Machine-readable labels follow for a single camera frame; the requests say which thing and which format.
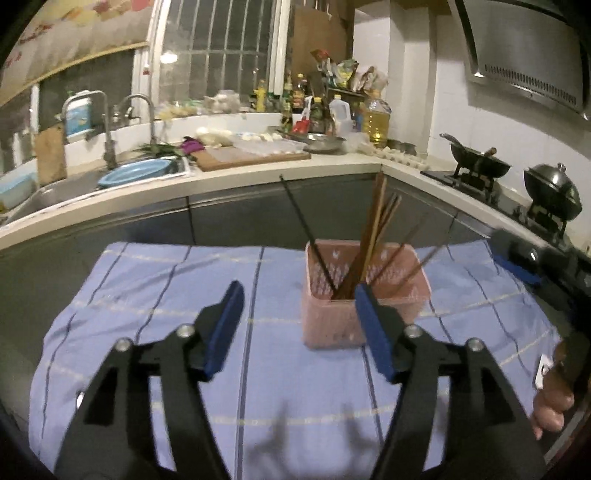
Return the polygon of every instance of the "tablecloth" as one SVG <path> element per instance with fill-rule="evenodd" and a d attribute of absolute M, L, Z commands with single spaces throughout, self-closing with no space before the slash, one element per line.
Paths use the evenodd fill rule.
<path fill-rule="evenodd" d="M 418 251 L 419 257 L 428 249 Z M 301 341 L 304 252 L 278 248 L 116 243 L 48 331 L 31 386 L 29 439 L 53 469 L 83 391 L 114 342 L 164 338 L 217 303 L 232 280 L 246 303 L 222 372 L 202 395 L 233 478 L 368 478 L 400 391 L 366 348 L 311 351 Z M 417 323 L 438 340 L 484 340 L 526 413 L 540 355 L 560 340 L 522 283 L 497 266 L 485 241 L 451 245 L 426 266 L 433 295 Z M 443 452 L 449 382 L 425 467 Z M 161 465 L 174 469 L 160 385 L 151 381 Z"/>

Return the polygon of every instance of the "wall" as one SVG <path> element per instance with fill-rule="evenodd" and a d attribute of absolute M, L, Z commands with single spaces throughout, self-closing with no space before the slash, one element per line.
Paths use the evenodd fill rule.
<path fill-rule="evenodd" d="M 397 122 L 394 138 L 413 143 L 417 151 L 425 152 L 435 90 L 436 58 L 430 41 L 431 32 L 435 31 L 435 18 L 426 7 L 403 10 L 403 13 L 404 66 L 400 101 L 393 109 Z"/>
<path fill-rule="evenodd" d="M 382 0 L 355 11 L 353 56 L 388 75 L 382 97 L 392 108 L 388 136 L 427 150 L 435 90 L 435 17 Z"/>
<path fill-rule="evenodd" d="M 500 183 L 527 196 L 523 172 L 539 163 L 562 162 L 575 182 L 583 212 L 570 226 L 591 235 L 591 133 L 580 123 L 518 95 L 467 82 L 462 41 L 454 19 L 441 15 L 437 27 L 437 74 L 428 152 L 453 161 L 446 132 L 468 147 L 496 147 L 512 165 Z"/>
<path fill-rule="evenodd" d="M 390 2 L 381 0 L 355 10 L 353 58 L 361 66 L 374 65 L 388 73 Z"/>

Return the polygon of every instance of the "metal screw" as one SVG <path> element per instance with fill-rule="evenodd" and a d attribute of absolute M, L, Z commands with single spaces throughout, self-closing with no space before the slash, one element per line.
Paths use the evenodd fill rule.
<path fill-rule="evenodd" d="M 128 338 L 120 338 L 115 344 L 115 350 L 118 352 L 126 352 L 131 347 L 131 340 Z"/>
<path fill-rule="evenodd" d="M 466 344 L 473 352 L 481 352 L 484 350 L 484 343 L 482 343 L 482 340 L 479 338 L 471 338 Z"/>
<path fill-rule="evenodd" d="M 404 335 L 408 338 L 419 338 L 423 334 L 423 329 L 419 325 L 409 325 L 404 329 Z"/>
<path fill-rule="evenodd" d="M 192 337 L 195 333 L 195 327 L 193 325 L 181 325 L 177 328 L 177 335 L 181 338 Z"/>

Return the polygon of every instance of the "cooking oil bottle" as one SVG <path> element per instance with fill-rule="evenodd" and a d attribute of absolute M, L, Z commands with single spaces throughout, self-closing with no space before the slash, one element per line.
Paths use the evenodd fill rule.
<path fill-rule="evenodd" d="M 388 141 L 388 125 L 392 109 L 382 100 L 379 90 L 372 90 L 362 109 L 361 131 L 369 135 L 369 140 L 378 148 L 384 148 Z"/>

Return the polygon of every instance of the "ceiling light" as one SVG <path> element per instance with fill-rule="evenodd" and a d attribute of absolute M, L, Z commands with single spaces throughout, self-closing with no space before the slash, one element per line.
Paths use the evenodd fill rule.
<path fill-rule="evenodd" d="M 178 55 L 176 53 L 172 53 L 171 51 L 168 51 L 166 53 L 163 53 L 162 55 L 160 55 L 160 63 L 174 63 L 178 60 Z"/>

